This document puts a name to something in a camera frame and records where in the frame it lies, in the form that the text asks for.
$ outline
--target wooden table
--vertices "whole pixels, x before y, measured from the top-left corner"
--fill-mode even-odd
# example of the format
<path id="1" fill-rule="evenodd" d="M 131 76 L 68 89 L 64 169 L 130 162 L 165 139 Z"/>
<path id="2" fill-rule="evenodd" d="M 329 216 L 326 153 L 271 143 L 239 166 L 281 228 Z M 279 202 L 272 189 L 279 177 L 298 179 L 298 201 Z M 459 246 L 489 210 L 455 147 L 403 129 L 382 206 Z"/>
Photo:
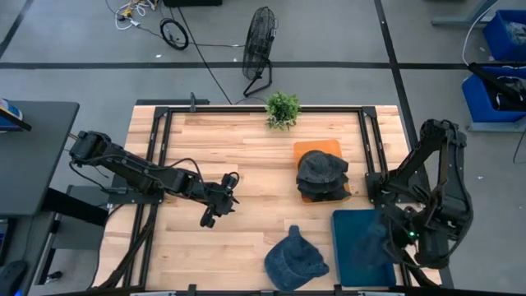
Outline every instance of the wooden table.
<path id="1" fill-rule="evenodd" d="M 136 106 L 125 148 L 145 157 L 155 106 Z M 408 154 L 404 130 L 396 106 L 376 106 L 389 169 Z M 166 164 L 191 157 L 205 180 L 220 181 L 224 173 L 241 176 L 234 190 L 240 201 L 235 213 L 216 218 L 213 229 L 199 220 L 205 207 L 166 196 L 159 207 L 146 288 L 186 290 L 275 289 L 265 273 L 267 252 L 297 224 L 302 235 L 319 248 L 330 273 L 305 284 L 305 290 L 332 290 L 338 283 L 330 230 L 330 217 L 338 209 L 372 209 L 367 199 L 367 171 L 358 116 L 349 113 L 303 113 L 289 132 L 265 126 L 264 113 L 176 113 L 170 129 Z M 159 134 L 162 135 L 164 123 Z M 367 120 L 369 138 L 371 122 Z M 154 160 L 159 157 L 160 139 Z M 349 162 L 348 177 L 353 196 L 344 202 L 305 205 L 295 183 L 293 144 L 297 141 L 336 139 Z M 372 150 L 376 151 L 374 141 Z M 378 157 L 373 154 L 376 170 Z M 181 167 L 194 169 L 191 164 Z M 126 253 L 136 206 L 123 206 L 108 222 L 100 249 L 95 285 L 102 283 Z M 138 278 L 140 256 L 134 279 Z M 402 284 L 396 266 L 398 283 Z M 440 283 L 438 271 L 425 271 Z"/>

